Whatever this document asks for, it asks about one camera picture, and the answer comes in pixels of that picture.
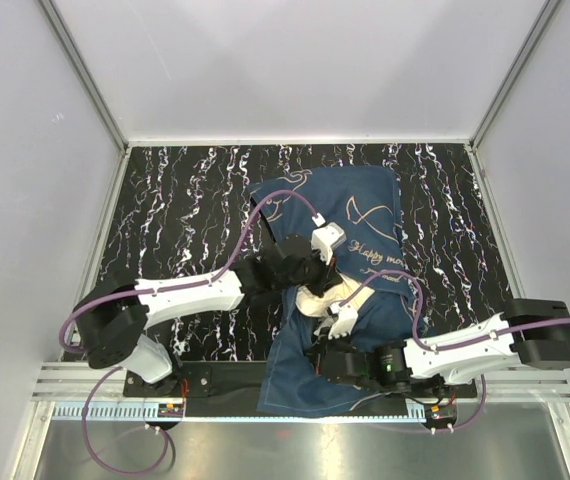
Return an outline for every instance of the white wall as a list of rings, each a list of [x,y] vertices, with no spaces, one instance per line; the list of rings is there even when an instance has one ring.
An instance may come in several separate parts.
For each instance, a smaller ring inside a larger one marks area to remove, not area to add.
[[[130,140],[469,138],[543,0],[56,0]]]
[[[570,308],[570,1],[480,155],[527,295],[565,300]]]
[[[37,3],[0,0],[0,478],[116,162]]]

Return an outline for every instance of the marble surface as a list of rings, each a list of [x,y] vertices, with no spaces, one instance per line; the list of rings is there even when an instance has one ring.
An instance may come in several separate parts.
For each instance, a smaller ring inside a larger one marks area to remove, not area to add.
[[[400,181],[404,254],[444,333],[482,321],[510,297],[463,145],[137,147],[127,167],[99,279],[128,270],[163,278],[222,266],[250,212],[247,186],[303,168],[384,165]],[[256,226],[245,252],[270,242]],[[280,305],[184,317],[149,332],[185,360],[264,360]]]

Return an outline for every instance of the blue fabric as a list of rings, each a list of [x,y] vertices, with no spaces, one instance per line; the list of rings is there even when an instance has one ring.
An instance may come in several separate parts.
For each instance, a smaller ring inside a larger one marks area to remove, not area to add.
[[[404,269],[401,250],[400,196],[393,171],[383,167],[320,168],[250,186],[258,202],[269,193],[296,190],[327,222],[345,230],[347,241],[335,251],[337,267],[363,281],[381,269]],[[316,226],[309,210],[295,198],[276,198],[262,211],[277,241],[291,234],[311,238]],[[414,297],[406,281],[381,277],[370,284],[374,294],[359,310],[351,341],[362,351],[411,336]],[[267,360],[258,410],[278,415],[323,417],[346,412],[371,395],[334,385],[317,376],[305,357],[318,319],[296,308],[296,289],[283,293],[283,325]]]

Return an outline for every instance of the beige fabric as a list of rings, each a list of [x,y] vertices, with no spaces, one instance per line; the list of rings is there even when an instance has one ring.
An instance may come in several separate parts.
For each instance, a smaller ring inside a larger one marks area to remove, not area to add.
[[[340,276],[343,278],[343,283],[330,288],[323,298],[313,295],[306,287],[301,287],[296,293],[296,307],[298,310],[308,317],[325,317],[327,316],[327,308],[335,302],[340,302],[349,297],[359,286],[360,282],[348,277],[347,275]],[[374,290],[365,287],[358,295],[356,295],[349,304],[358,311],[365,301],[374,293]]]

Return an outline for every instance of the reflective metal surface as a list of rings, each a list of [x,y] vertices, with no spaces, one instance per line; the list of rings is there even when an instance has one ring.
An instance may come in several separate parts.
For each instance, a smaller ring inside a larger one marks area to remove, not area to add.
[[[474,405],[462,405],[461,417]],[[96,449],[135,424],[94,422]],[[476,425],[453,436],[408,435],[384,425],[184,423],[171,430],[176,459],[159,479],[568,479],[552,422],[542,405],[490,404]],[[399,425],[395,428],[411,428]],[[162,440],[138,431],[101,458],[121,469],[142,469]],[[53,421],[36,478],[109,479],[88,458],[80,423]]]

